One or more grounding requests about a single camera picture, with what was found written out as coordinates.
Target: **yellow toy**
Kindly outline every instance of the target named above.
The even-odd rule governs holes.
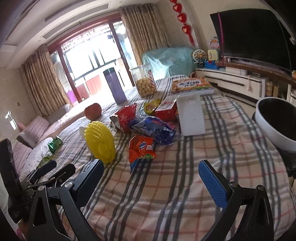
[[[95,158],[100,159],[105,165],[113,161],[116,154],[114,137],[107,126],[102,122],[93,121],[86,127],[84,137]]]

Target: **striped pillow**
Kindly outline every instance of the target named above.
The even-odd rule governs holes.
[[[20,175],[26,162],[26,159],[29,156],[32,149],[18,141],[12,148],[12,151],[13,158],[15,160],[15,169],[17,171],[17,174]]]
[[[38,142],[48,127],[49,122],[38,115],[28,126],[26,126],[23,132]]]

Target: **orange package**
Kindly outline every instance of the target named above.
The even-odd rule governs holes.
[[[156,157],[156,153],[153,151],[153,141],[150,137],[140,135],[136,135],[131,139],[128,147],[131,172],[135,168],[138,159],[153,159]]]

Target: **red box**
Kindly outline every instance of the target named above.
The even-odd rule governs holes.
[[[154,115],[162,121],[172,121],[176,119],[177,103],[175,96],[165,98],[160,106],[155,110]]]

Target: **purple bottle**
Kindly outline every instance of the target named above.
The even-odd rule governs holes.
[[[109,85],[109,88],[112,92],[116,104],[121,104],[124,101],[126,101],[126,95],[122,90],[115,69],[112,67],[110,69],[105,70],[103,73],[105,75],[105,78],[107,80],[107,83]]]

